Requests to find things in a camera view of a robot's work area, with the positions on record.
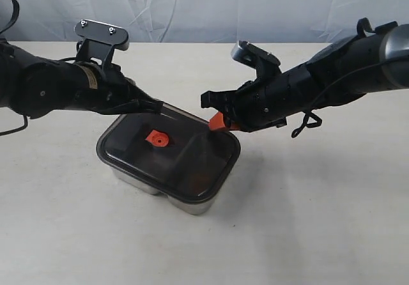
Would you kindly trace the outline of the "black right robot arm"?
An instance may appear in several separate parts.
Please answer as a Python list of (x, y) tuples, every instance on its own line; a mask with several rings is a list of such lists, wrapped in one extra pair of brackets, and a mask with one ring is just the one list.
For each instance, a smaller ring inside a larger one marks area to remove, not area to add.
[(321, 126), (316, 110), (338, 107), (366, 94), (408, 87), (408, 25), (389, 22), (372, 27), (367, 18), (356, 32), (321, 49), (308, 61), (282, 71), (279, 59), (240, 40), (232, 58), (256, 72), (256, 78), (228, 91), (206, 91), (201, 107), (216, 110), (211, 130), (255, 132), (283, 127), (287, 118), (303, 114), (292, 131)]

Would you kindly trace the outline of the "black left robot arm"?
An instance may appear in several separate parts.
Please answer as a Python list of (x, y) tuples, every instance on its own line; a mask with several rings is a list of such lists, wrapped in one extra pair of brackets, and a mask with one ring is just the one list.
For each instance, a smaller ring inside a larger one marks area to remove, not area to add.
[(42, 58), (1, 40), (1, 107), (17, 114), (31, 119), (54, 110), (156, 114), (163, 104), (117, 65), (103, 68), (94, 62)]

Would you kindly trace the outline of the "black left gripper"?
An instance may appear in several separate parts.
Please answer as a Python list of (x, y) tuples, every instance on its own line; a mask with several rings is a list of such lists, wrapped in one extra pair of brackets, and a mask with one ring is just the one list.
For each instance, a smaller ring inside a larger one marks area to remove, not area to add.
[(86, 75), (84, 88), (77, 89), (73, 109), (95, 112), (101, 115), (153, 113), (162, 110), (162, 101), (149, 96), (125, 77), (118, 66), (105, 70), (91, 63), (77, 63)]

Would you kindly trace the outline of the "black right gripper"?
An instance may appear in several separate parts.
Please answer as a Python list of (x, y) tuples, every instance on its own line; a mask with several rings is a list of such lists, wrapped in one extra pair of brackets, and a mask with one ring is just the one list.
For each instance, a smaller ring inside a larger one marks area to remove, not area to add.
[(235, 90), (201, 94), (201, 107), (217, 110), (208, 123), (211, 131), (255, 132), (285, 126), (288, 116), (304, 112), (309, 104), (307, 70), (289, 70), (273, 79), (247, 81)]

